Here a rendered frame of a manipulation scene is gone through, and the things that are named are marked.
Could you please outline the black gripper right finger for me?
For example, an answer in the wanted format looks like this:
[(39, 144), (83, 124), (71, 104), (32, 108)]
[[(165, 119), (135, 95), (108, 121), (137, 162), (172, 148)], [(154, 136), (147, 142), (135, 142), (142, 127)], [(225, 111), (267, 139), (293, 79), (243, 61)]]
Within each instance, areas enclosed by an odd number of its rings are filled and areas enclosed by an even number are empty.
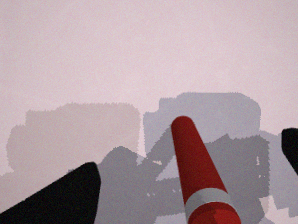
[(298, 173), (298, 128), (282, 129), (282, 151), (294, 172)]

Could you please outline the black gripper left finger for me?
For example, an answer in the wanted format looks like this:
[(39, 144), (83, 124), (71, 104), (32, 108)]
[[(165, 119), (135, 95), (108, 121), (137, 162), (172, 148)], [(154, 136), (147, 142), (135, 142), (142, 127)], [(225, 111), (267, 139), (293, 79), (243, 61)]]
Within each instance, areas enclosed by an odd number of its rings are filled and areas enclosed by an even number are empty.
[(100, 185), (97, 164), (88, 161), (4, 210), (0, 224), (93, 224)]

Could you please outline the red peg with white band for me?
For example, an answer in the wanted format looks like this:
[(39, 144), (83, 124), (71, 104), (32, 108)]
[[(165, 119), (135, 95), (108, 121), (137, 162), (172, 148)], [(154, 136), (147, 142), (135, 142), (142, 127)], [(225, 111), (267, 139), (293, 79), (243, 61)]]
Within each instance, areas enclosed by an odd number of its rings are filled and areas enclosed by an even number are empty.
[(178, 116), (170, 124), (170, 131), (184, 194), (186, 224), (241, 224), (193, 120)]

